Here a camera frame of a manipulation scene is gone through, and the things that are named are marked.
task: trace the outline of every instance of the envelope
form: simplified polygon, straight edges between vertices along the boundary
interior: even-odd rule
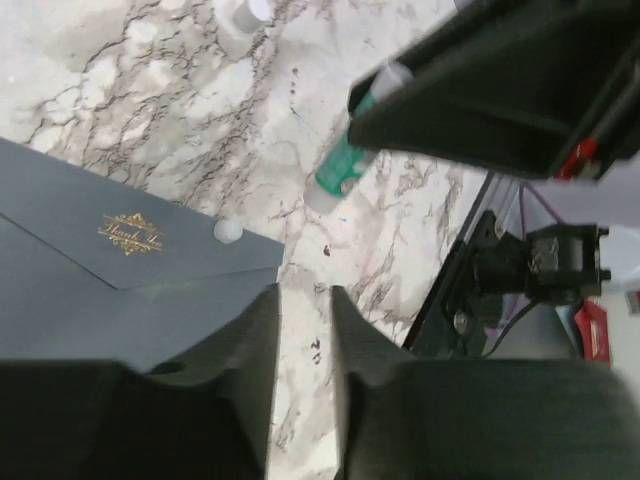
[[[147,371],[276,281],[284,246],[0,139],[0,358]]]

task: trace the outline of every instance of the white round cap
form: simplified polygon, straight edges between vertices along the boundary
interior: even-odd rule
[[[315,179],[307,185],[303,199],[307,207],[320,215],[328,215],[333,212],[342,200],[340,197],[335,197],[323,189]]]
[[[216,226],[213,227],[213,235],[217,240],[224,244],[233,243],[240,240],[243,229],[240,222],[235,219],[218,220]]]
[[[244,33],[253,33],[271,18],[267,0],[243,0],[233,13],[233,23]]]

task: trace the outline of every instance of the marble surface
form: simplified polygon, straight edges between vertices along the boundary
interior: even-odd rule
[[[222,0],[4,0],[0,135],[285,243],[271,479],[336,465],[328,286],[401,343],[483,174],[382,154],[334,215],[301,200],[349,85],[453,0],[271,0],[237,63]]]

